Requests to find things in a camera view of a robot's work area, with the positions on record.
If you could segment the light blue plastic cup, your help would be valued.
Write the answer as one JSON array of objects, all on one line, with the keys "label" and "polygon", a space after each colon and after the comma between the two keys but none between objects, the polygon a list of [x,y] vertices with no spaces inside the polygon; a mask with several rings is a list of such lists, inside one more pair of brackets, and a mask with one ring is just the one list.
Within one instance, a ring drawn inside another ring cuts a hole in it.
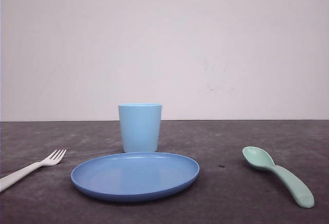
[{"label": "light blue plastic cup", "polygon": [[126,153],[155,152],[158,148],[162,105],[118,105],[123,150]]}]

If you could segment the mint green plastic spoon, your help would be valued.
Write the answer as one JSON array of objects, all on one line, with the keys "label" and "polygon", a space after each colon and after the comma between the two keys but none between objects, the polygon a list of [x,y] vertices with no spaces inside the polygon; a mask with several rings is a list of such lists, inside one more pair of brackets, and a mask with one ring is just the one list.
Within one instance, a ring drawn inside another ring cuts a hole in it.
[{"label": "mint green plastic spoon", "polygon": [[315,206],[314,196],[308,186],[286,168],[276,165],[268,152],[259,147],[246,146],[242,154],[253,168],[274,173],[300,207],[310,209]]}]

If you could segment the white plastic fork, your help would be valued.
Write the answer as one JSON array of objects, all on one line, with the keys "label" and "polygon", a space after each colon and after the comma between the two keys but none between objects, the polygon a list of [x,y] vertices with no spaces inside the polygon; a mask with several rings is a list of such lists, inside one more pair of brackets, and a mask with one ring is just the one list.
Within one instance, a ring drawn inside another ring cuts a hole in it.
[{"label": "white plastic fork", "polygon": [[1,192],[41,167],[55,166],[59,164],[63,159],[66,151],[67,150],[55,150],[42,161],[34,162],[31,165],[28,165],[10,175],[1,178]]}]

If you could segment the blue plastic plate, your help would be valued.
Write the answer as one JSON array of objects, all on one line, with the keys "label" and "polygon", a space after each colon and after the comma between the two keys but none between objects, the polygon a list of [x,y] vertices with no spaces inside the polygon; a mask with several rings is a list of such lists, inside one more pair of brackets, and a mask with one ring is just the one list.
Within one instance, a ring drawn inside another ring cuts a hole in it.
[{"label": "blue plastic plate", "polygon": [[161,199],[188,188],[198,177],[199,164],[171,153],[123,153],[98,157],[71,172],[83,194],[104,201],[141,202]]}]

